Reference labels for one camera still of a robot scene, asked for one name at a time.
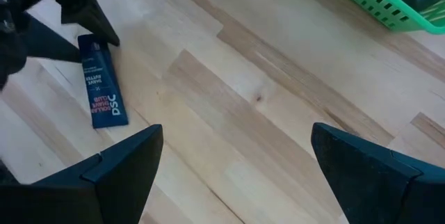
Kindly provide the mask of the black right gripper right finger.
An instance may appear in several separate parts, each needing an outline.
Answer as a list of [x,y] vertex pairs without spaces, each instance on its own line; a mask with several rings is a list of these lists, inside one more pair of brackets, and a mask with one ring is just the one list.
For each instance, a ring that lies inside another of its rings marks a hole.
[[445,168],[321,122],[311,145],[349,224],[445,224]]

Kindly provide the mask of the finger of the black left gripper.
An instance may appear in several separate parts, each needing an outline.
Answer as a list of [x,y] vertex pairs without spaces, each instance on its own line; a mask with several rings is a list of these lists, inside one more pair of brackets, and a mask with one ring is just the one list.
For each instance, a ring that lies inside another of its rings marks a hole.
[[60,6],[62,24],[79,24],[108,43],[120,46],[120,39],[97,0],[60,0]]
[[80,63],[79,49],[48,26],[26,13],[26,29],[20,33],[28,56]]

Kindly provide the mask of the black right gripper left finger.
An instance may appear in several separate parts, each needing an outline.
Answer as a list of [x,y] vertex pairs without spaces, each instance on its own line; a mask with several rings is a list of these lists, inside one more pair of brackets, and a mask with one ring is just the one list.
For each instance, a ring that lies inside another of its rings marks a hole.
[[0,224],[138,224],[162,149],[152,125],[32,184],[0,185]]

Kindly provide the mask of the green slotted plastic basket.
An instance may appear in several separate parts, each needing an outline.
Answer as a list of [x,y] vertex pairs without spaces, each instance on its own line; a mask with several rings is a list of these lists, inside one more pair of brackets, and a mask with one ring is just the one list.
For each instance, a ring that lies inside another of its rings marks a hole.
[[445,0],[417,12],[402,0],[353,0],[394,32],[426,31],[445,34]]

